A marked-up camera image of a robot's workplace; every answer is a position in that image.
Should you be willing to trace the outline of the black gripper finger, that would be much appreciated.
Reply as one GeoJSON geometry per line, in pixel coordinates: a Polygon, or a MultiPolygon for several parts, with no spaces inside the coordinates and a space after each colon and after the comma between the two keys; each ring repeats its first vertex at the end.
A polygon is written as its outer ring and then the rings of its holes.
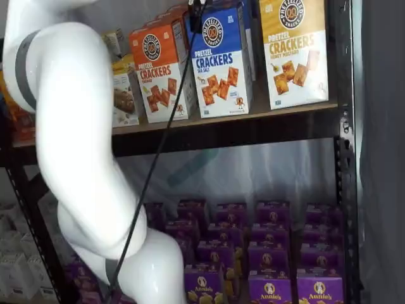
{"type": "Polygon", "coordinates": [[[202,31],[202,15],[204,11],[204,5],[201,3],[189,4],[189,25],[192,32],[202,31]]]}

